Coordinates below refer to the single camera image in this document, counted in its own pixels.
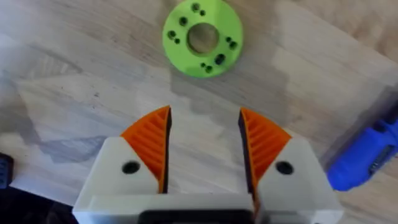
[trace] blue object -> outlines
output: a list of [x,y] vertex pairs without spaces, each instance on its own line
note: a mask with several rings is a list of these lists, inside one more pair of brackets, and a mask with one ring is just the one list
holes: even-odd
[[366,128],[330,166],[327,176],[335,190],[347,191],[368,181],[398,151],[398,103]]

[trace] wood grain surface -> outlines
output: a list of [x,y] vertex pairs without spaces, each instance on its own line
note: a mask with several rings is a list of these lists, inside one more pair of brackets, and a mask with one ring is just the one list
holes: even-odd
[[[178,1],[1,0],[0,151],[16,160],[12,185],[73,205],[104,139],[171,105],[170,191],[245,192],[240,106],[307,138],[326,166],[397,99],[394,1],[228,2],[243,54],[198,80],[162,48]],[[397,223],[397,168],[339,193],[341,222]]]

